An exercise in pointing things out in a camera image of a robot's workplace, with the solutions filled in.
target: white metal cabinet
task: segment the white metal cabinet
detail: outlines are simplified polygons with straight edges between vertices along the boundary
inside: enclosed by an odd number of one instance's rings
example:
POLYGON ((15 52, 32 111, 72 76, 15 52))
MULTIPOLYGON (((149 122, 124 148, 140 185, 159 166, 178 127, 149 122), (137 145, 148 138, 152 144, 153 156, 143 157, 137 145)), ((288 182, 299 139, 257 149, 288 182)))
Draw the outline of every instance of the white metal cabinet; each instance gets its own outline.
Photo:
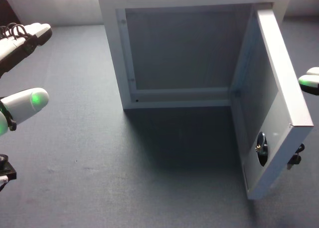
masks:
POLYGON ((123 108, 231 106, 249 199, 313 127, 278 26, 288 2, 99 0, 123 108))

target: cabinet door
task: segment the cabinet door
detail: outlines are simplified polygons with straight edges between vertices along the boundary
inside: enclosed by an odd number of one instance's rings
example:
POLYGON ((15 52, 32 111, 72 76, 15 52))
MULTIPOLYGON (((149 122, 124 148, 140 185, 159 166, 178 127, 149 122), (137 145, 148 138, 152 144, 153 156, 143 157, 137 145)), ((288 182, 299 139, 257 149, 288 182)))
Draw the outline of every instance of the cabinet door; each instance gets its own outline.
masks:
POLYGON ((313 127, 270 5, 252 11, 231 86, 231 106, 247 195, 259 199, 313 127), (255 149, 261 132, 266 156, 255 149))

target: white wall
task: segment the white wall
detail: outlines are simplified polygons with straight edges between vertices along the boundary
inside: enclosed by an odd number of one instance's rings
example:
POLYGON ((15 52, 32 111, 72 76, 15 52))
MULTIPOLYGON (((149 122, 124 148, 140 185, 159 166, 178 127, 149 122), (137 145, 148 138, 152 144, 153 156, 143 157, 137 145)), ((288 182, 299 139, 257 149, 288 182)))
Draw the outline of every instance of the white wall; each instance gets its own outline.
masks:
MULTIPOLYGON (((98 0, 8 0, 22 24, 102 24, 98 0)), ((319 15, 319 0, 291 0, 287 15, 319 15)))

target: open cabinet door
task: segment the open cabinet door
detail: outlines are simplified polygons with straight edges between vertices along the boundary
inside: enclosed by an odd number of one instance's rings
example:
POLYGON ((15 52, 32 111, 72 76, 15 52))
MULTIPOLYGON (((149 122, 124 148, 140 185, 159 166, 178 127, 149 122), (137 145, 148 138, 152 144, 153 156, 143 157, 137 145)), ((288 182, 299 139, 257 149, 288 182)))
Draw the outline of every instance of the open cabinet door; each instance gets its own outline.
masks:
POLYGON ((247 195, 259 199, 313 127, 271 5, 252 10, 230 97, 247 195))

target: gray wall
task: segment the gray wall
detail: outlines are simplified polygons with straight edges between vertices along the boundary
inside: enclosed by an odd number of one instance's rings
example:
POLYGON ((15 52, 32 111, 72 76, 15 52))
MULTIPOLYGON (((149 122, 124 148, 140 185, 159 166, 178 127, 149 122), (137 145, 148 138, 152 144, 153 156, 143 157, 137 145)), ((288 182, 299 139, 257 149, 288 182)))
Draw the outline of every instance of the gray wall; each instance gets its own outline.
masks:
MULTIPOLYGON (((287 20, 298 76, 319 64, 319 23, 287 20)), ((103 26, 56 28, 5 74, 1 95, 44 87, 48 106, 1 137, 18 179, 0 193, 4 228, 318 227, 316 127, 299 166, 247 201, 228 108, 124 113, 103 26)))
MULTIPOLYGON (((287 15, 319 15, 319 0, 291 0, 287 15)), ((98 0, 8 0, 21 23, 102 24, 98 0)))

